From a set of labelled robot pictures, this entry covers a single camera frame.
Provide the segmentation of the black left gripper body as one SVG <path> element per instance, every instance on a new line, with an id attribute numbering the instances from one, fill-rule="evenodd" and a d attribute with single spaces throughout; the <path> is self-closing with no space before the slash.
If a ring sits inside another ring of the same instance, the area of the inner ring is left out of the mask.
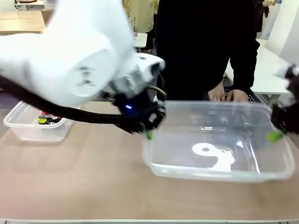
<path id="1" fill-rule="evenodd" d="M 104 99 L 112 101 L 120 112 L 120 122 L 115 125 L 128 133 L 142 133 L 140 123 L 143 123 L 148 129 L 154 130 L 153 120 L 155 119 L 155 110 L 157 105 L 165 103 L 154 102 L 148 93 L 143 90 L 138 95 L 128 98 L 125 94 L 112 95 L 110 93 L 103 94 Z"/>

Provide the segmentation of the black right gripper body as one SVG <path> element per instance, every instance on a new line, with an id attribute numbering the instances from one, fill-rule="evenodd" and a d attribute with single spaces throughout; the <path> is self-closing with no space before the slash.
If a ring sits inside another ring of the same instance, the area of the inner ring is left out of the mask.
<path id="1" fill-rule="evenodd" d="M 299 134 L 299 103 L 289 106 L 274 104 L 271 122 L 283 133 Z"/>

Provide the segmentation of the person's left hand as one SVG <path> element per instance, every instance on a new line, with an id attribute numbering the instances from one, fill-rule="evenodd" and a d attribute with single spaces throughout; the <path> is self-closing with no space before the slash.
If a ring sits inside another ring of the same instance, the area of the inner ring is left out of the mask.
<path id="1" fill-rule="evenodd" d="M 231 90 L 228 93 L 227 101 L 229 102 L 247 102 L 248 95 L 244 91 L 241 90 Z"/>

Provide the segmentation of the person's right hand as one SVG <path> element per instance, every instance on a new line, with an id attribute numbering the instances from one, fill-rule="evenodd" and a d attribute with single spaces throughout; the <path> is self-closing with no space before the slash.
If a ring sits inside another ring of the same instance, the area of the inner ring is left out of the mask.
<path id="1" fill-rule="evenodd" d="M 216 87 L 208 92 L 211 101 L 227 101 L 227 95 L 223 83 L 220 82 Z"/>

